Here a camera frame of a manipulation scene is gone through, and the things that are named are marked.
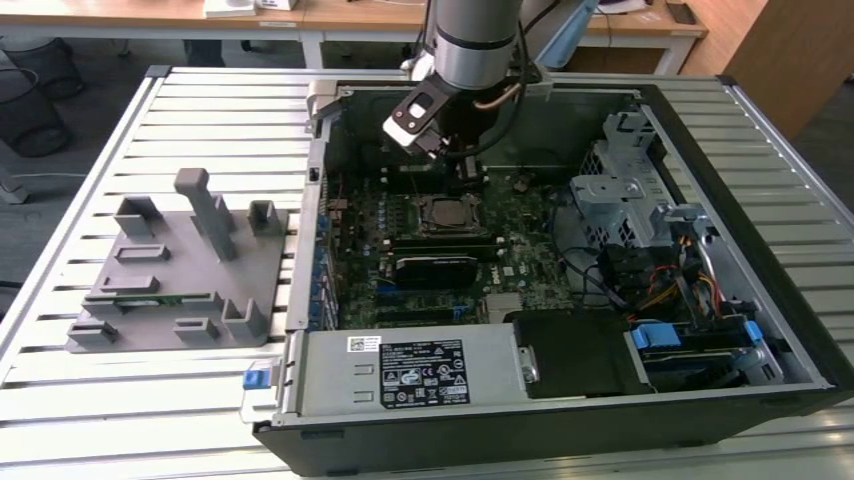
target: blue latch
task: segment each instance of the blue latch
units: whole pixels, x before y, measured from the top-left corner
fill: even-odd
[[[469,310],[469,306],[459,305],[454,307],[453,310],[454,310],[454,320],[459,320],[461,318],[463,318],[463,314],[466,313],[466,310]]]
[[[632,339],[638,350],[657,347],[678,347],[682,345],[677,328],[670,323],[642,323],[632,331]]]
[[[762,330],[760,330],[760,325],[753,320],[748,320],[745,322],[745,330],[748,330],[748,336],[750,337],[750,341],[757,344],[762,341]]]
[[[243,389],[262,390],[270,388],[270,370],[247,370],[243,372]]]

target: motherboard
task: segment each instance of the motherboard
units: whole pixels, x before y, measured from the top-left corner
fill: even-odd
[[[333,175],[339,329],[501,323],[573,306],[550,233],[566,174],[487,173],[461,195],[435,191],[425,171]]]

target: table leg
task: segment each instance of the table leg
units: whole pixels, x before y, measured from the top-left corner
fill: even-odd
[[[6,168],[0,167],[0,199],[7,203],[18,205],[27,201],[30,193],[24,190],[24,186],[10,175]]]
[[[323,33],[315,31],[301,31],[299,41],[303,44],[306,68],[322,70],[323,52],[321,51],[321,44],[323,43]]]
[[[694,37],[672,37],[670,47],[656,67],[656,75],[680,75],[696,41]]]

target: black mesh trash can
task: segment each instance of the black mesh trash can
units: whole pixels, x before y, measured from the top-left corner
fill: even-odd
[[[4,37],[0,50],[18,68],[36,72],[39,88],[51,100],[72,97],[83,91],[83,79],[62,38]]]
[[[42,157],[71,141],[71,132],[31,70],[0,69],[0,140],[22,157]]]

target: wooden desk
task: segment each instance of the wooden desk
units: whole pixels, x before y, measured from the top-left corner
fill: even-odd
[[[206,19],[202,0],[0,0],[0,23],[132,28],[261,28],[259,22],[291,22],[305,11],[259,10],[254,17]]]
[[[306,4],[303,28],[318,30],[414,31],[425,21],[425,7],[399,5],[382,0],[310,0]],[[706,35],[702,25],[681,25],[674,22],[664,0],[629,15],[613,15],[611,30],[619,35],[692,36]],[[609,34],[605,17],[593,18],[587,26],[589,35]]]
[[[423,6],[381,0],[309,0],[305,9],[301,37],[310,43],[303,47],[307,51],[319,52],[325,41],[413,42],[425,21]],[[609,19],[594,17],[581,46],[665,50],[656,73],[676,75],[694,42],[706,32],[702,25],[676,23],[664,0],[656,0],[653,7],[641,12]]]
[[[302,0],[294,11],[259,10],[255,17],[206,19],[202,0],[0,0],[0,35],[83,38],[297,40],[306,65],[323,68],[325,41],[414,42],[423,6],[378,0]],[[594,18],[583,47],[666,51],[656,73],[677,74],[702,26],[677,24],[664,0],[642,12]]]
[[[0,0],[0,35],[299,40],[303,9],[259,9],[254,17],[207,19],[202,3],[203,0]]]

